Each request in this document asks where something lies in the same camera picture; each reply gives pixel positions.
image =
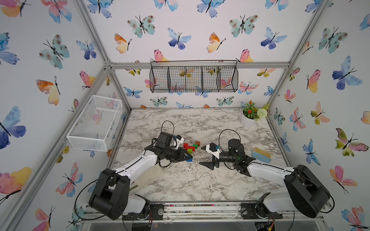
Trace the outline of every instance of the black wire basket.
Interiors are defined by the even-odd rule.
[[[182,62],[182,66],[153,66]],[[238,89],[237,61],[215,65],[191,65],[195,61],[151,62],[151,92],[236,92]]]

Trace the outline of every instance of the white marble surface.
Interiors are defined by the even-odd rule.
[[[114,168],[120,167],[140,155],[144,147],[158,137],[163,121],[172,121],[174,135],[180,134],[185,143],[201,142],[218,144],[218,136],[224,129],[233,129],[241,136],[245,153],[251,156],[254,147],[272,153],[270,164],[286,166],[279,147],[265,119],[245,129],[240,123],[241,109],[140,109],[133,110],[128,121]],[[166,122],[163,131],[172,133],[173,127]],[[221,135],[221,147],[227,149],[227,141],[238,138],[232,131]],[[163,168],[164,174],[137,194],[151,201],[215,201],[256,200],[266,192],[286,191],[273,182],[239,174],[224,164],[214,171],[199,165],[211,160],[211,155],[196,149],[193,162],[173,163]]]

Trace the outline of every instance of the white pot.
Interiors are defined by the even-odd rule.
[[[244,114],[243,114],[243,111],[240,115],[240,121],[242,123],[242,125],[246,128],[250,128],[252,127],[255,123],[257,123],[257,121],[255,121],[254,119],[250,119],[248,117],[246,117]]]

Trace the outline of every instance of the wire basket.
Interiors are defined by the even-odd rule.
[[[74,148],[108,151],[121,114],[121,100],[93,95],[68,132],[67,139]]]
[[[237,61],[232,65],[169,67],[152,65],[149,74],[150,90],[151,92],[236,92],[238,89],[236,63]]]

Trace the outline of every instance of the potted plant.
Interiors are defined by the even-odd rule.
[[[258,120],[267,116],[267,110],[270,104],[265,104],[260,109],[257,109],[255,105],[256,103],[249,101],[245,104],[246,107],[242,110],[242,114],[240,115],[241,123],[246,128],[252,127]]]

